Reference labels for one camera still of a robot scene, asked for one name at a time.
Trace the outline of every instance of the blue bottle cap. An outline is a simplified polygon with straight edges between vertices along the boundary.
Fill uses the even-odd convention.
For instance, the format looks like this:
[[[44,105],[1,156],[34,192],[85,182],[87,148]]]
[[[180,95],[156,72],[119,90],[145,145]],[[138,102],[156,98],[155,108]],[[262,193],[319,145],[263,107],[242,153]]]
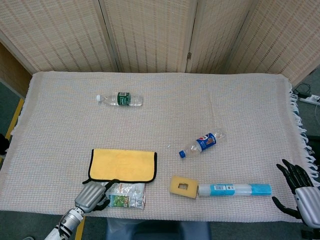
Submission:
[[[179,155],[182,159],[186,157],[186,153],[183,150],[179,152]]]

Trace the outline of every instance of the microfiber towel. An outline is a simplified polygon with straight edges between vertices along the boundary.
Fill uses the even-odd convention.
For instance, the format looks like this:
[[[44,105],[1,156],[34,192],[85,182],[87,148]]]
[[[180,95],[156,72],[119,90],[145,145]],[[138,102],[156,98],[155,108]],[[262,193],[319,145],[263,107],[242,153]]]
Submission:
[[[87,181],[150,183],[156,173],[156,152],[98,148],[92,150]]]

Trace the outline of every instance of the yellow tape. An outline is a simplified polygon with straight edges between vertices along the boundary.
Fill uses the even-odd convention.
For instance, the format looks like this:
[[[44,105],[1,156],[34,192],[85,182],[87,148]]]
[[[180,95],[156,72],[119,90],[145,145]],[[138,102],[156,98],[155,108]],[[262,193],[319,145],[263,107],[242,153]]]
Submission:
[[[81,240],[82,239],[82,233],[84,231],[84,226],[85,226],[85,219],[86,219],[86,216],[83,217],[82,222],[76,228],[76,233],[75,233],[75,238],[74,238],[75,240]]]
[[[20,99],[20,101],[18,103],[18,106],[15,109],[15,112],[13,114],[13,117],[12,117],[12,120],[11,120],[11,123],[10,123],[10,126],[8,128],[8,131],[6,132],[6,135],[5,135],[5,138],[8,139],[8,140],[10,140],[11,132],[12,132],[12,130],[14,129],[14,127],[16,125],[16,122],[18,120],[18,117],[19,117],[19,114],[21,112],[22,106],[24,105],[24,102],[25,101],[23,99]]]

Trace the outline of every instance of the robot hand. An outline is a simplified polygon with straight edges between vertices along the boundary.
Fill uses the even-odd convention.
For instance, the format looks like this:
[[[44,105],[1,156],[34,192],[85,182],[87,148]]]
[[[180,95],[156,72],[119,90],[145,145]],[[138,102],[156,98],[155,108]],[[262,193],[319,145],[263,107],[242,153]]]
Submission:
[[[68,240],[74,230],[81,223],[84,214],[105,209],[110,200],[106,198],[106,191],[119,180],[114,179],[103,186],[97,182],[87,183],[75,199],[75,208],[67,211],[49,233],[45,240]]]
[[[307,172],[298,165],[292,165],[282,159],[287,169],[277,164],[277,168],[283,173],[297,204],[297,210],[283,206],[278,198],[272,197],[274,204],[283,213],[296,219],[302,219],[303,223],[313,229],[312,232],[303,231],[305,239],[320,239],[320,190],[314,187]]]

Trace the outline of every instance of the blue bottle label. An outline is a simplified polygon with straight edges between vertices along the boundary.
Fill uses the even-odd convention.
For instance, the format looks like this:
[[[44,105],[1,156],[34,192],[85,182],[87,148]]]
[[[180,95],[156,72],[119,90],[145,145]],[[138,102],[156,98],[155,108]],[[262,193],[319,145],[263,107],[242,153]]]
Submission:
[[[235,194],[233,184],[211,184],[210,196],[230,196]]]
[[[196,140],[203,150],[215,145],[217,143],[215,136],[212,133],[208,133]]]

